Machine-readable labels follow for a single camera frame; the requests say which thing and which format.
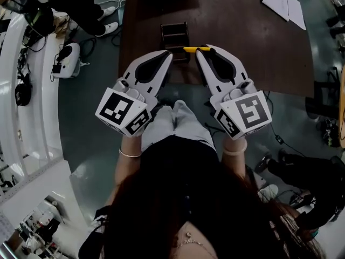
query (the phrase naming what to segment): dark wooden tabletop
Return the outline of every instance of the dark wooden tabletop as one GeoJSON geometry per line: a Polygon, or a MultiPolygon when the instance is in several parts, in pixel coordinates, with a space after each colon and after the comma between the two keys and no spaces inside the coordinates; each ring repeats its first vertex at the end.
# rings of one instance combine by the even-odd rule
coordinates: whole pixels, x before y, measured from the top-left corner
{"type": "MultiPolygon", "coordinates": [[[[314,96],[308,32],[260,0],[126,0],[119,75],[137,57],[161,48],[161,24],[185,21],[190,46],[211,44],[229,51],[258,89],[314,96]]],[[[202,83],[194,57],[172,66],[170,82],[202,83]]]]}

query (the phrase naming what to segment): gray floor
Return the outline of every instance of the gray floor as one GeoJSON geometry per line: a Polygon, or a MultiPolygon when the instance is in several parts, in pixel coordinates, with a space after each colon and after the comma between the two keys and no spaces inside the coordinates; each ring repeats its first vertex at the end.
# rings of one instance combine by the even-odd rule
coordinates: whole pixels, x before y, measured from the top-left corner
{"type": "MultiPolygon", "coordinates": [[[[299,0],[310,37],[314,60],[315,79],[326,80],[326,72],[332,66],[341,71],[343,59],[336,49],[336,41],[328,32],[325,20],[334,15],[329,0],[299,0]]],[[[90,36],[79,31],[76,40],[90,36]]],[[[113,173],[118,157],[120,135],[105,126],[94,113],[106,87],[115,83],[118,71],[119,48],[110,43],[110,39],[98,39],[93,54],[87,59],[91,63],[83,67],[75,79],[61,80],[59,85],[59,120],[63,142],[64,157],[69,161],[72,183],[80,208],[87,221],[95,211],[102,207],[113,187],[113,173]]],[[[209,116],[201,101],[207,101],[209,93],[202,86],[167,85],[160,93],[162,97],[180,97],[197,115],[203,124],[218,126],[209,116]]],[[[273,127],[289,145],[306,156],[330,158],[340,155],[341,150],[330,148],[321,140],[321,133],[316,129],[316,122],[309,119],[305,112],[305,99],[281,93],[271,93],[274,103],[273,127]]],[[[222,150],[223,135],[215,135],[218,151],[222,150]]],[[[246,163],[254,168],[267,151],[277,154],[280,148],[293,152],[285,145],[280,146],[269,126],[247,137],[249,147],[246,151],[246,163]]],[[[278,185],[280,192],[290,188],[277,177],[264,171],[262,176],[278,185]]]]}

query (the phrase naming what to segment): black chair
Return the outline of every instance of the black chair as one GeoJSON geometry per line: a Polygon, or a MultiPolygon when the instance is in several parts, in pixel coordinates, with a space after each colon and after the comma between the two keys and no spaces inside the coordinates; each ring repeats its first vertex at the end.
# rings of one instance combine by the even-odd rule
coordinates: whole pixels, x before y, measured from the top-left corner
{"type": "Polygon", "coordinates": [[[328,81],[314,82],[314,98],[306,98],[306,111],[311,119],[325,116],[333,119],[339,118],[339,96],[340,96],[340,79],[336,67],[332,67],[332,71],[327,72],[328,81]],[[329,89],[329,98],[333,100],[332,105],[323,103],[322,88],[329,89]]]}

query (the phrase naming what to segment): necklace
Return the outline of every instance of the necklace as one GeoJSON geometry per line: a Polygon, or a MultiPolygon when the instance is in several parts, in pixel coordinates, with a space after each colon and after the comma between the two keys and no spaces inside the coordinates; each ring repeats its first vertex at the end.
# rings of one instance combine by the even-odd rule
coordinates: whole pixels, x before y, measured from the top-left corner
{"type": "Polygon", "coordinates": [[[198,242],[198,241],[193,240],[193,239],[192,239],[192,234],[191,234],[189,231],[188,231],[185,235],[187,236],[188,239],[187,239],[187,240],[184,240],[181,244],[179,244],[179,245],[177,246],[178,249],[179,249],[181,246],[184,246],[185,244],[197,244],[198,246],[202,247],[210,256],[212,256],[213,259],[217,259],[212,253],[210,253],[210,252],[207,250],[207,248],[206,248],[203,244],[201,244],[201,243],[198,242]]]}

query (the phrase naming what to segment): black headphones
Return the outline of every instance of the black headphones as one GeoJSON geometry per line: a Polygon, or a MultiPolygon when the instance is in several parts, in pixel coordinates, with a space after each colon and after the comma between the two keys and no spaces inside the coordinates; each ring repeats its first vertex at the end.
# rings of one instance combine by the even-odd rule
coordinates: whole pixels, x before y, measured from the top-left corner
{"type": "Polygon", "coordinates": [[[32,90],[30,69],[25,76],[23,74],[19,74],[18,79],[22,80],[22,83],[16,86],[16,104],[17,106],[26,106],[30,102],[32,90]]]}

